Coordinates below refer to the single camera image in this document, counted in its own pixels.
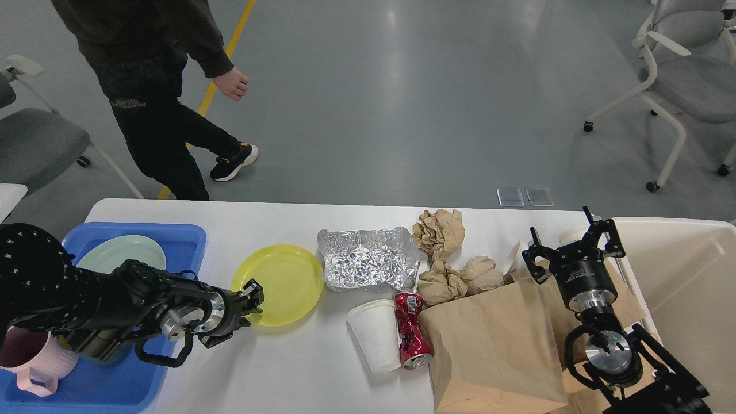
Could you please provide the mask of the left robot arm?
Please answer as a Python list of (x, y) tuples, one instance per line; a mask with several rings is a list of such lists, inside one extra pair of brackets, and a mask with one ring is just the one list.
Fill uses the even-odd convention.
[(141, 361), (175, 369), (196, 340), (212, 348), (249, 327), (265, 301), (254, 279), (233, 292), (136, 259), (103, 274), (74, 266), (34, 225), (3, 224), (1, 236), (2, 328), (63, 336), (71, 351), (101, 361), (133, 345)]

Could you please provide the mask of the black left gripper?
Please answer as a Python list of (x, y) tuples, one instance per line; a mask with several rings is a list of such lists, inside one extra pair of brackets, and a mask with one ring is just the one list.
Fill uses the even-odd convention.
[(186, 327), (199, 336), (199, 341), (211, 349), (232, 338), (234, 332), (250, 327), (246, 316), (263, 312), (265, 291), (255, 279), (245, 283), (236, 293), (215, 288), (210, 298), (199, 305), (170, 306), (160, 315), (160, 330), (170, 341), (179, 340)]

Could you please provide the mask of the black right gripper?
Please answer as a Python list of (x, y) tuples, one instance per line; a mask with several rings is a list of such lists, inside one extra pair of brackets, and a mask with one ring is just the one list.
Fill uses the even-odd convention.
[[(523, 262), (533, 280), (542, 285), (554, 274), (563, 303), (567, 309), (577, 313), (594, 307), (610, 306), (616, 301), (618, 292), (605, 267), (604, 258), (626, 256), (614, 220), (596, 219), (586, 205), (582, 210), (589, 223), (582, 242), (572, 242), (553, 249), (544, 246), (536, 228), (531, 227), (531, 242), (522, 251)], [(604, 249), (600, 249), (600, 238), (604, 235), (607, 242)], [(555, 252), (558, 252), (559, 257), (555, 257)], [(550, 270), (537, 264), (539, 258), (549, 261)]]

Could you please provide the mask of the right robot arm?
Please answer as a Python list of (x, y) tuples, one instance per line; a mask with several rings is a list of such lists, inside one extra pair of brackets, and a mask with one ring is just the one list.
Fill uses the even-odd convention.
[(521, 256), (539, 285), (554, 278), (563, 305), (579, 326), (568, 333), (563, 364), (585, 387), (607, 399), (608, 413), (710, 413), (707, 388), (639, 323), (626, 332), (615, 314), (618, 298), (606, 258), (626, 256), (614, 220), (596, 219), (579, 240), (544, 246), (536, 228)]

